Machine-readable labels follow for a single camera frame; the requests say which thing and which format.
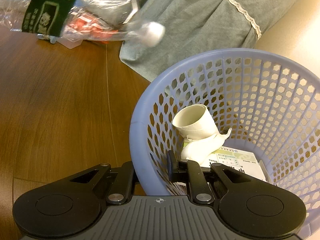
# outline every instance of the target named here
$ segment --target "cardboard tube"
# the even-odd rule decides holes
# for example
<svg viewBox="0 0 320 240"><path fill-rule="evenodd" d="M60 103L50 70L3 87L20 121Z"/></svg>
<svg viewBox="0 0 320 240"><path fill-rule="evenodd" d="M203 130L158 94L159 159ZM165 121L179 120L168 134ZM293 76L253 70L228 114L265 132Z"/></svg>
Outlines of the cardboard tube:
<svg viewBox="0 0 320 240"><path fill-rule="evenodd" d="M179 111L172 125L175 126L183 138L201 140L213 134L219 134L219 130L205 105L195 104L187 106Z"/></svg>

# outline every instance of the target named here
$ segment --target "wooden surface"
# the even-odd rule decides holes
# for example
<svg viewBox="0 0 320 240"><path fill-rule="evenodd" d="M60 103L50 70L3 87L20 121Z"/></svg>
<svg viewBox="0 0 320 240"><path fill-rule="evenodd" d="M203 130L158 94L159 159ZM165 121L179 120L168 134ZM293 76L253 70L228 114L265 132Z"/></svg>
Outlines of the wooden surface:
<svg viewBox="0 0 320 240"><path fill-rule="evenodd" d="M0 28L0 239L20 236L12 203L22 193L130 160L130 118L148 82L120 62L120 46L108 45L107 63L91 42L69 50Z"/></svg>

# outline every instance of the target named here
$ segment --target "blue plastic basket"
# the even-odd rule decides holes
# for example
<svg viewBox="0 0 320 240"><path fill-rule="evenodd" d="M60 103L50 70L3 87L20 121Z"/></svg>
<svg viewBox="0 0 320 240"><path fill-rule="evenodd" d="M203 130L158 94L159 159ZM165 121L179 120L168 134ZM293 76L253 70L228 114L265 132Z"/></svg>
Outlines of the blue plastic basket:
<svg viewBox="0 0 320 240"><path fill-rule="evenodd" d="M274 184L306 204L299 232L320 227L320 79L292 60L254 49L223 49L187 58L158 76L141 96L130 126L130 151L148 195L183 195L168 181L167 150L182 138L172 127L182 108L208 107L225 146L253 152Z"/></svg>

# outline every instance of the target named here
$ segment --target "gray fabric cover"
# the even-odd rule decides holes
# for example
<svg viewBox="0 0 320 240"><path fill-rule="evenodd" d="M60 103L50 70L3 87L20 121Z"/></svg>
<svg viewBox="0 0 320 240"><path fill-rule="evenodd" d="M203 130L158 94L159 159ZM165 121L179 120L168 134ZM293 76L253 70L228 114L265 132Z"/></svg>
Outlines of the gray fabric cover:
<svg viewBox="0 0 320 240"><path fill-rule="evenodd" d="M296 0L235 1L255 19L263 34ZM154 48L124 42L120 59L149 81L192 55L213 49L253 48L258 40L250 22L228 0L148 0L141 14L164 25L165 36Z"/></svg>

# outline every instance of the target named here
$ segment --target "metal screw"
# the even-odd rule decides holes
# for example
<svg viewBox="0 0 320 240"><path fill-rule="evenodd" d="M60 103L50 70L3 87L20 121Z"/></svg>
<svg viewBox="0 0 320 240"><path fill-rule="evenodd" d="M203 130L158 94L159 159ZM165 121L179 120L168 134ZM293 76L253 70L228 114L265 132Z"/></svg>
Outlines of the metal screw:
<svg viewBox="0 0 320 240"><path fill-rule="evenodd" d="M201 193L201 194L196 195L196 199L199 201L209 201L209 200L211 200L211 196L206 193Z"/></svg>
<svg viewBox="0 0 320 240"><path fill-rule="evenodd" d="M108 199L112 202L119 202L124 199L124 196L122 194L115 193L111 194Z"/></svg>

